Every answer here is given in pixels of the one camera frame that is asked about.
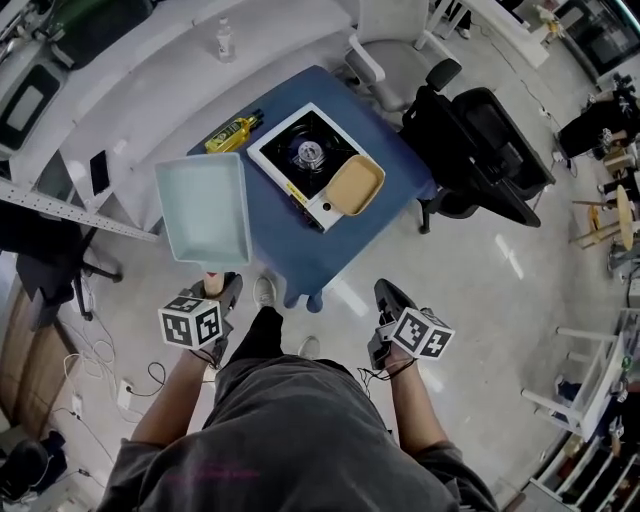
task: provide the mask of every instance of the wooden stool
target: wooden stool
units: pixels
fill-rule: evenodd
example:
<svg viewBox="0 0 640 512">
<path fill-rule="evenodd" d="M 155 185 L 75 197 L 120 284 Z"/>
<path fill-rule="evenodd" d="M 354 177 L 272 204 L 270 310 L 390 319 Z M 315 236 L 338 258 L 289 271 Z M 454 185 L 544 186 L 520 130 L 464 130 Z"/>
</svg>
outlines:
<svg viewBox="0 0 640 512">
<path fill-rule="evenodd" d="M 573 204 L 584 204 L 588 206 L 606 206 L 608 208 L 615 207 L 618 210 L 618 221 L 613 222 L 612 224 L 607 224 L 606 226 L 599 227 L 599 221 L 597 216 L 593 216 L 593 210 L 589 215 L 589 224 L 591 230 L 586 235 L 581 235 L 577 238 L 571 240 L 573 243 L 577 243 L 580 245 L 582 249 L 587 249 L 588 247 L 593 247 L 594 245 L 598 245 L 608 238 L 613 238 L 616 235 L 620 235 L 622 238 L 622 245 L 624 245 L 625 249 L 629 250 L 633 247 L 633 231 L 634 231 L 634 223 L 633 223 L 633 215 L 631 212 L 631 203 L 629 202 L 629 198 L 627 197 L 627 193 L 622 187 L 622 185 L 618 185 L 616 189 L 617 201 L 615 205 L 597 201 L 573 201 Z M 591 242 L 584 245 L 581 242 L 585 240 L 590 240 Z"/>
</svg>

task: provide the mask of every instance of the black stove top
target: black stove top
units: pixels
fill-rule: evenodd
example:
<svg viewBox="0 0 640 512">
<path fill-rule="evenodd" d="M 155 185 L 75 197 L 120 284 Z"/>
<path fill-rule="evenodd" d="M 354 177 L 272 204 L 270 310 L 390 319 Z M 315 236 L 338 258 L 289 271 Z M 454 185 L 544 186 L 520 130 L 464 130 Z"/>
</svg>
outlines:
<svg viewBox="0 0 640 512">
<path fill-rule="evenodd" d="M 315 112 L 308 112 L 265 144 L 261 153 L 311 199 L 358 152 Z"/>
</svg>

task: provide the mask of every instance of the yellow bottle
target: yellow bottle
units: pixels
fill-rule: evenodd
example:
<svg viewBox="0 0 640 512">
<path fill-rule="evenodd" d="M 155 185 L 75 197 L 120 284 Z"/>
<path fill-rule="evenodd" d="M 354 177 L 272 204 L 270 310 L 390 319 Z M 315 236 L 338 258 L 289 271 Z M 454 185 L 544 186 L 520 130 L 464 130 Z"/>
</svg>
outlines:
<svg viewBox="0 0 640 512">
<path fill-rule="evenodd" d="M 235 151 L 249 140 L 249 133 L 262 124 L 263 117 L 262 110 L 256 110 L 246 119 L 239 117 L 232 121 L 204 143 L 207 153 Z"/>
</svg>

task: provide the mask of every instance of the light blue plastic tray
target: light blue plastic tray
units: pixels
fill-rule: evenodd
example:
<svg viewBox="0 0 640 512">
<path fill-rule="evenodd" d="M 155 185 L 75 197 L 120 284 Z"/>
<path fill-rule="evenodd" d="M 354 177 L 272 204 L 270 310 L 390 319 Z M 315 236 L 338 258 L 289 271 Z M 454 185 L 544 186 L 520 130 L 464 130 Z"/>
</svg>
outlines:
<svg viewBox="0 0 640 512">
<path fill-rule="evenodd" d="M 156 164 L 169 243 L 178 261 L 225 272 L 251 263 L 244 166 L 236 153 Z"/>
</svg>

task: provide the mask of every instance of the white sneaker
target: white sneaker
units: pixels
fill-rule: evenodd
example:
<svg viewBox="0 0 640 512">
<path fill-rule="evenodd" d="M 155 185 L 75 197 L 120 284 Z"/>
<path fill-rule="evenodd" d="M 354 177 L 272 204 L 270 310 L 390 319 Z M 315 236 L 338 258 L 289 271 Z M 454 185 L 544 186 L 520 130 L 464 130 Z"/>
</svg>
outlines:
<svg viewBox="0 0 640 512">
<path fill-rule="evenodd" d="M 298 349 L 298 355 L 313 361 L 320 357 L 320 341 L 315 336 L 309 336 L 302 342 Z"/>
<path fill-rule="evenodd" d="M 255 302 L 258 311 L 266 306 L 275 306 L 276 287 L 268 277 L 260 276 L 253 283 L 253 302 Z"/>
</svg>

